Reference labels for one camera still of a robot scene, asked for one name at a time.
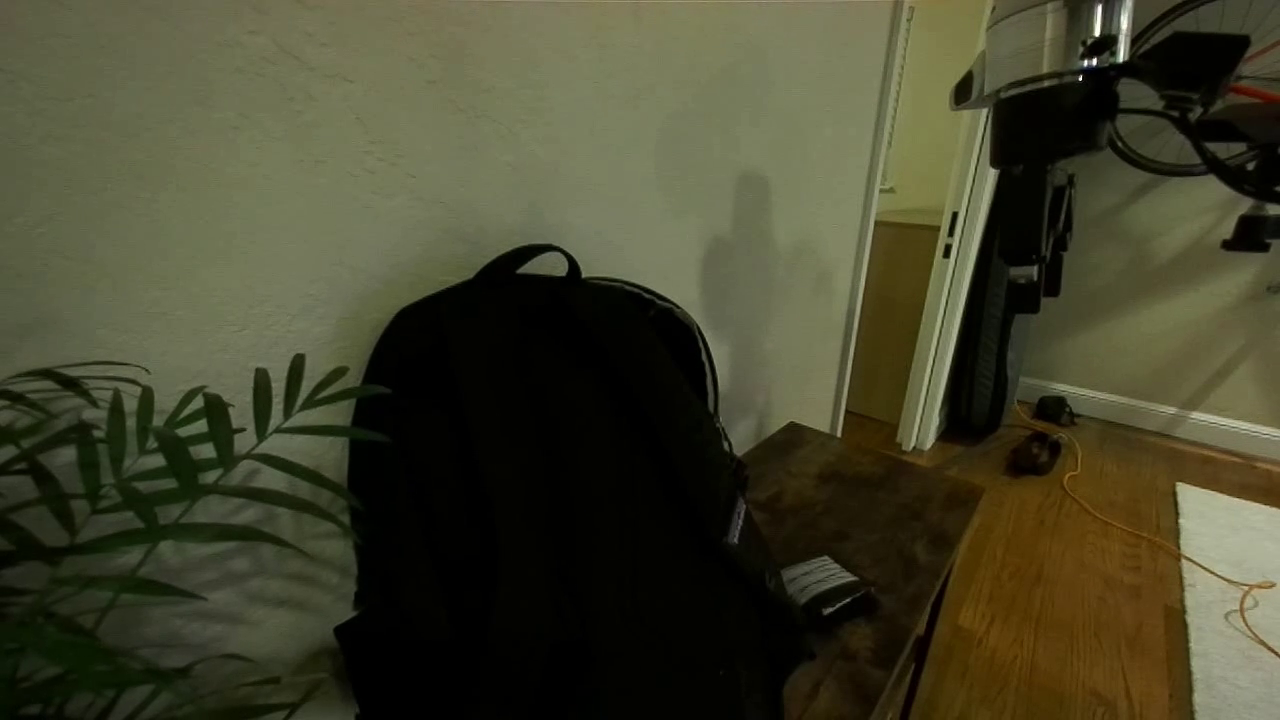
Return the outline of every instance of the black bag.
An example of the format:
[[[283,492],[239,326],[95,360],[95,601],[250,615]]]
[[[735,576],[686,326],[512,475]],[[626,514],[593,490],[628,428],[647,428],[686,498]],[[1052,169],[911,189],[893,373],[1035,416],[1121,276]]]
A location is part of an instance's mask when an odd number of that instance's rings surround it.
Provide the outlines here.
[[[567,276],[521,276],[546,254]],[[806,631],[671,300],[518,250],[409,305],[365,381],[388,445],[353,445],[335,628],[365,715],[780,715]]]

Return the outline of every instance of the palm leaf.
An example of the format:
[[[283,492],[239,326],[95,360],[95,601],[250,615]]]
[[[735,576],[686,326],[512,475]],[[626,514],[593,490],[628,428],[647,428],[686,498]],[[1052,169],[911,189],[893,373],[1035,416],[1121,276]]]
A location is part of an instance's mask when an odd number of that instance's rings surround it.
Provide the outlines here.
[[[17,390],[0,390],[0,400],[26,407],[34,416],[52,416],[52,407],[46,407],[40,400],[34,400],[28,392],[17,392]]]
[[[173,411],[166,416],[162,428],[185,428],[185,424],[199,421],[199,407],[198,407],[199,398],[204,398],[204,390],[188,390],[188,392],[173,403]]]
[[[152,450],[152,424],[157,424],[157,392],[145,390],[135,398],[135,407],[134,407],[134,450],[135,453],[149,453]]]
[[[290,373],[283,373],[283,416],[297,411],[297,400],[305,398],[309,386],[309,355],[293,352]]]
[[[117,381],[117,386],[135,386],[135,375],[149,375],[149,368],[134,365],[134,360],[68,360],[68,365],[52,365],[52,368],[75,373],[86,381]]]
[[[52,436],[49,428],[57,428],[57,416],[37,421],[37,424],[6,424],[0,450],[7,457],[0,457],[0,475],[28,475],[28,457],[34,457],[28,441]]]
[[[135,522],[145,522],[149,529],[162,524],[162,514],[149,492],[134,490],[128,482],[122,482],[117,492],[122,492],[122,507],[128,507]]]
[[[46,678],[17,678],[13,671],[13,684],[6,688],[6,699],[0,699],[0,708],[7,712],[7,715],[52,715],[52,699],[66,699],[74,688],[68,688],[74,679],[68,679],[68,671],[46,671]]]
[[[134,665],[134,660],[86,665],[86,667],[74,667],[74,671],[66,667],[66,671],[46,671],[37,679],[26,679],[13,693],[7,708],[68,706],[68,699],[95,699],[95,696],[122,696],[125,699],[128,693],[166,696],[166,688],[173,688],[179,678],[185,678],[185,667],[149,667],[149,665]]]
[[[213,453],[226,467],[236,465],[236,428],[234,428],[234,407],[215,392],[204,392],[204,421],[207,421],[207,441]]]
[[[28,498],[28,499],[17,499],[17,506],[6,506],[0,515],[22,515],[22,514],[34,514],[34,507],[46,507],[46,499]]]
[[[149,550],[149,545],[268,545],[268,550],[293,550],[309,558],[305,550],[290,545],[276,533],[263,529],[245,529],[245,524],[162,524],[162,529],[125,529],[109,538],[92,538],[80,545],[59,550],[59,558],[101,558],[101,554],[122,554],[122,550]]]
[[[128,688],[112,688],[109,699],[92,712],[95,720],[112,720]]]
[[[204,601],[188,588],[152,582],[152,576],[52,576],[59,592],[122,592],[122,596],[169,596],[169,601]]]
[[[283,436],[341,436],[353,445],[383,445],[388,436],[353,424],[283,424]]]
[[[128,416],[125,416],[125,398],[112,392],[109,403],[109,467],[122,482],[125,475],[125,457],[128,457]]]
[[[341,392],[315,398],[315,400],[309,400],[309,407],[353,403],[365,398],[394,398],[394,392],[375,390],[375,386],[360,386],[360,390],[341,390]]]
[[[325,373],[320,386],[305,398],[305,407],[313,407],[313,400],[333,392],[344,375],[347,375],[347,368]]]
[[[293,498],[293,492],[276,492],[276,490],[213,484],[213,490],[198,490],[198,492],[149,492],[149,506],[166,507],[166,506],[188,506],[188,499],[207,499],[207,498],[229,498],[229,499],[260,506],[260,507],[283,507],[283,514],[315,515],[315,522],[347,533],[347,522],[335,515],[333,507],[325,507],[315,499],[305,499],[305,498]]]
[[[315,467],[309,467],[309,465],[297,465],[297,461],[290,461],[290,457],[253,453],[250,461],[263,465],[263,467],[273,467],[273,474],[283,474],[283,475],[293,475],[293,482],[315,484],[315,490],[325,490],[325,492],[333,492],[333,498],[341,498],[341,499],[353,499],[353,492],[347,492],[344,484],[335,484],[335,482],[327,482],[325,474],[315,474]]]
[[[169,475],[179,490],[198,490],[199,484],[199,467],[192,461],[192,450],[177,433],[157,433],[157,445],[162,445]]]
[[[152,706],[166,696],[169,684],[152,684],[149,696],[141,696],[134,708],[128,708],[128,720],[145,720],[152,712]]]
[[[215,433],[173,433],[173,436],[179,436],[188,450],[199,450],[199,445],[213,445],[215,441]]]
[[[215,467],[226,467],[222,461],[192,461],[198,465],[198,475],[204,475],[204,474],[215,474]],[[157,465],[157,467],[135,467],[135,474],[128,474],[125,482],[128,484],[149,484],[149,482],[169,482],[173,475],[173,467],[169,465]]]
[[[145,381],[135,375],[122,375],[122,373],[80,373],[80,368],[68,368],[68,365],[57,365],[59,373],[75,375],[86,390],[149,390]],[[66,390],[49,390],[49,386],[37,386],[28,375],[22,375],[26,390],[46,390],[46,392],[59,392],[68,398]]]
[[[52,475],[49,465],[40,465],[40,457],[28,457],[28,474],[34,474],[34,484],[37,484],[40,506],[49,507],[49,515],[52,515],[68,538],[75,538],[75,514],[74,514],[68,490]]]
[[[7,585],[0,585],[0,615],[7,615],[7,611],[22,611],[22,606],[28,606],[37,596],[37,588],[7,588]]]
[[[297,712],[305,712],[315,696],[320,696],[325,684],[313,684],[280,720],[297,720]]]
[[[59,392],[68,392],[68,398],[101,407],[101,400],[92,398],[92,390],[88,390],[80,375],[59,373],[59,368],[17,373],[13,381],[46,381],[46,386],[52,386],[52,390],[59,390]]]
[[[297,706],[226,706],[226,708],[198,708],[198,712],[177,712],[169,720],[257,720],[257,715],[280,715],[293,712]]]
[[[101,465],[92,424],[75,424],[75,474],[80,474],[88,507],[95,507],[106,499],[106,465]]]
[[[257,368],[253,373],[253,436],[268,441],[273,433],[273,373]]]
[[[0,541],[22,558],[22,560],[49,560],[49,545],[40,545],[37,533],[28,533],[22,522],[0,515]]]
[[[46,453],[57,453],[57,450],[68,450],[68,445],[75,445],[80,441],[80,433],[86,433],[86,424],[59,424],[59,421],[40,421],[40,424],[34,424],[34,428],[22,428],[17,436],[13,436],[13,445],[22,450],[22,461],[28,461],[28,457],[46,457]]]
[[[7,631],[17,631],[17,646],[26,654],[49,660],[52,667],[66,667],[68,678],[86,678],[86,671],[134,678],[134,671],[149,667],[134,654],[106,646],[92,628],[86,628],[74,615],[59,615],[52,608],[28,611],[26,625],[17,625]]]

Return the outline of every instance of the wooden floor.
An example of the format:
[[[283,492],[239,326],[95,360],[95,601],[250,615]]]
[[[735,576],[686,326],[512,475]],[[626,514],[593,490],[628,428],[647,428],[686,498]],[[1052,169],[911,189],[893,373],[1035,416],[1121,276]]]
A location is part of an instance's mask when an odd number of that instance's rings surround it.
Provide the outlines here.
[[[1055,482],[1008,482],[1003,457],[1026,433],[910,457],[989,492],[954,571],[918,715],[1194,715],[1179,560],[1103,529]],[[1098,421],[1067,436],[1081,498],[1171,545],[1176,482],[1280,506],[1280,467],[1255,461]],[[867,421],[851,421],[848,441],[893,450],[893,433]]]

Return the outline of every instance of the backpack strap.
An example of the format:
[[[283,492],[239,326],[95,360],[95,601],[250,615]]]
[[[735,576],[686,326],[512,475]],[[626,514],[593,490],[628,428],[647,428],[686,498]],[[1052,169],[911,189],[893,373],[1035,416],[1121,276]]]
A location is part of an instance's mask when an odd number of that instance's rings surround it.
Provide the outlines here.
[[[620,289],[620,293],[633,293],[642,300],[647,300],[660,315],[664,315],[664,328],[678,326],[678,331],[664,331],[668,340],[678,340],[678,355],[680,365],[696,352],[696,365],[701,365],[701,375],[696,390],[710,398],[710,416],[718,421],[718,433],[721,433],[721,445],[734,453],[723,428],[721,428],[721,375],[718,375],[718,355],[711,355],[711,346],[710,338],[701,331],[701,326],[687,315],[687,308],[680,308],[678,300],[668,300],[664,293],[658,289],[645,289],[638,281],[620,281],[620,276],[593,276],[596,286],[606,289]]]
[[[567,256],[567,250],[559,246],[521,246],[509,250],[505,256],[490,261],[477,281],[500,281],[500,276],[518,276],[525,263],[533,263],[538,256],[564,256],[564,276],[579,281],[583,274],[576,269],[576,256]]]

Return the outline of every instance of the white door trim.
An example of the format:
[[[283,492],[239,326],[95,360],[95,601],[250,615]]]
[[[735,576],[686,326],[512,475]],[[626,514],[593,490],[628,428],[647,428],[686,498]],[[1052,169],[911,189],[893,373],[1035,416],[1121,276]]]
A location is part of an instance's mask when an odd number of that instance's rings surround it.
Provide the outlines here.
[[[989,208],[1000,177],[989,164],[989,144],[994,144],[994,122],[989,111],[979,111],[971,130],[963,130],[963,161],[954,171],[949,220],[940,228],[938,256],[931,256],[906,416],[897,424],[897,445],[906,453],[929,453],[940,436],[943,392],[949,392],[954,355],[960,340],[971,263],[989,228]]]
[[[874,246],[878,246],[878,213],[881,213],[881,185],[890,169],[890,144],[893,144],[893,124],[897,124],[897,98],[906,80],[906,53],[910,53],[910,26],[911,8],[910,0],[893,0],[893,41],[890,41],[890,63],[881,75],[881,111],[878,111],[878,144],[874,144],[874,171],[863,189],[863,228],[855,235],[855,261],[851,261],[851,293],[848,293],[848,312],[843,312],[843,352],[842,352],[842,375],[836,375],[836,398],[831,398],[831,433],[843,436],[843,411],[848,411],[848,386],[851,386],[851,355],[855,355],[855,328],[863,315],[863,293],[867,293],[867,263],[874,263]]]

